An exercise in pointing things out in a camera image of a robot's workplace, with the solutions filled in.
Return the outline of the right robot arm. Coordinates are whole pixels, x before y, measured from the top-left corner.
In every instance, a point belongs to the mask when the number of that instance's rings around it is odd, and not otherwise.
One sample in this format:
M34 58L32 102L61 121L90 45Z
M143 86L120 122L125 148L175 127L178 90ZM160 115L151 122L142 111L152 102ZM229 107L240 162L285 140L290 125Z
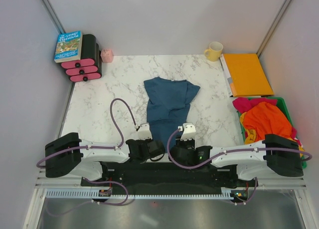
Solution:
M275 134L268 134L264 140L255 143L234 147L201 146L195 149L192 145L178 140L167 150L169 159L189 170L205 166L218 169L235 166L228 173L228 180L234 186L271 175L290 178L304 175L298 143Z

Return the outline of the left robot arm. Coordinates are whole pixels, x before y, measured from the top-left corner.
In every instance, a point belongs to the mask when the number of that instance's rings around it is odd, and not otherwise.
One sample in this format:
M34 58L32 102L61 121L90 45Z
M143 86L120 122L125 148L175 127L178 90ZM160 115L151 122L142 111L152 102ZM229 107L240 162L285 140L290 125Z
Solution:
M102 163L144 163L164 153L163 143L153 139L130 139L116 146L86 141L72 132L45 146L45 176L60 178L71 174L103 186L110 177Z

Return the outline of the blue t shirt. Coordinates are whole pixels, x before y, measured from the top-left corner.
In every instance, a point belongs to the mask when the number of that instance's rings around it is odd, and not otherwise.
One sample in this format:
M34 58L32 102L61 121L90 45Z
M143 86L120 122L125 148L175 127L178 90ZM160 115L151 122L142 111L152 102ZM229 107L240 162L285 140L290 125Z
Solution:
M145 80L149 97L147 123L153 139L167 145L170 135L186 122L190 104L197 96L200 86L187 80L168 80L160 77Z

